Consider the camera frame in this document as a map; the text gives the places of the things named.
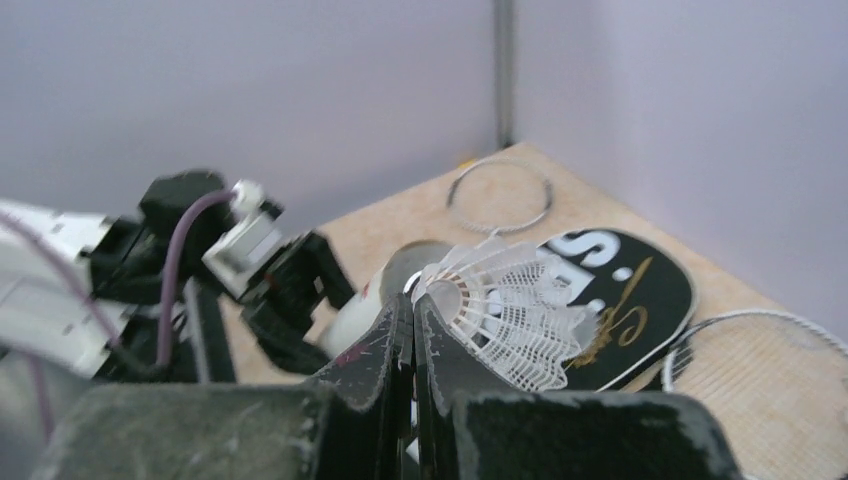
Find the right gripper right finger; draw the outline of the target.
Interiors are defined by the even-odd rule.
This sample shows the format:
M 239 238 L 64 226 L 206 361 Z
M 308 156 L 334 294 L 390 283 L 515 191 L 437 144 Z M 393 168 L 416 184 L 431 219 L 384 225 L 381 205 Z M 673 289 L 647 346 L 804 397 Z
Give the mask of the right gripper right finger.
M 660 392 L 510 387 L 415 306 L 420 468 L 426 479 L 738 479 L 717 420 Z

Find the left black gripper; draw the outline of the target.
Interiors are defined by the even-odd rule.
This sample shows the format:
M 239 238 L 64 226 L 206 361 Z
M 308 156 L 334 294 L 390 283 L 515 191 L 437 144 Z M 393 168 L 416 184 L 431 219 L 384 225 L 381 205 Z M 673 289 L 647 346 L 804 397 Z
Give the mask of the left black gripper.
M 339 310 L 354 293 L 328 239 L 309 231 L 285 242 L 250 279 L 241 318 L 274 366 L 312 375 L 330 361 L 305 340 L 314 310 L 323 301 Z

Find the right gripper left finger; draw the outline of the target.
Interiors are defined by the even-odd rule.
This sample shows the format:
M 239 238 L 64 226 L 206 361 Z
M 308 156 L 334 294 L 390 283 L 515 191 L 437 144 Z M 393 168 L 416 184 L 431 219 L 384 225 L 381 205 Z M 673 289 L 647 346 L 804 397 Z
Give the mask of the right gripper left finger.
M 412 306 L 389 300 L 296 385 L 108 384 L 60 423 L 37 479 L 395 479 L 410 402 L 398 354 Z

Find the white shuttlecock tube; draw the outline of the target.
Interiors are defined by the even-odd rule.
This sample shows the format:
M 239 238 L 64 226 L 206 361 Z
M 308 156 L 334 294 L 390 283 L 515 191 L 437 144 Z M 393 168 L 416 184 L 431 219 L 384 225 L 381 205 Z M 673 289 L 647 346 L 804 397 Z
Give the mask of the white shuttlecock tube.
M 425 266 L 441 260 L 454 244 L 442 240 L 416 240 L 396 250 L 339 311 L 320 334 L 318 348 L 329 358 L 345 352 L 375 323 L 384 304 L 402 293 L 408 281 Z

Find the shuttlecock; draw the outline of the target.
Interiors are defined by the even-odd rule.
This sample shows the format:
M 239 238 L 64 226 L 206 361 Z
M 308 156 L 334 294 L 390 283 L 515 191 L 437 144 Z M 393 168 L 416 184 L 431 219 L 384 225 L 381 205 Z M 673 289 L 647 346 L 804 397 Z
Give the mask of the shuttlecock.
M 528 242 L 491 236 L 456 245 L 426 265 L 410 294 L 429 297 L 446 329 L 484 366 L 520 390 L 567 387 L 568 361 L 591 345 L 600 320 L 572 302 L 561 261 Z

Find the black racket bag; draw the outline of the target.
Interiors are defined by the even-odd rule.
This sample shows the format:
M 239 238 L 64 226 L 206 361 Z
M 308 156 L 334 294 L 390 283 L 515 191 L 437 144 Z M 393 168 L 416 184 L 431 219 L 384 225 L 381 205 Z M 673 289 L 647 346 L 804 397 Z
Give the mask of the black racket bag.
M 616 228 L 555 235 L 538 247 L 560 262 L 570 305 L 598 315 L 592 344 L 566 361 L 568 389 L 619 390 L 657 365 L 697 310 L 694 279 L 661 246 Z

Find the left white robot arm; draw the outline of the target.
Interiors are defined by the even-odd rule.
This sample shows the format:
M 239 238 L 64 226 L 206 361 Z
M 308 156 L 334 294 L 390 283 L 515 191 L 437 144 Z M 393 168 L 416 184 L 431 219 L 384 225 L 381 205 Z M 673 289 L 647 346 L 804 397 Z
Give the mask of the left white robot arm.
M 324 235 L 285 235 L 259 184 L 209 169 L 156 178 L 138 209 L 2 201 L 3 349 L 88 381 L 230 383 L 226 297 L 274 366 L 310 375 L 327 363 L 306 338 L 314 310 L 355 290 Z

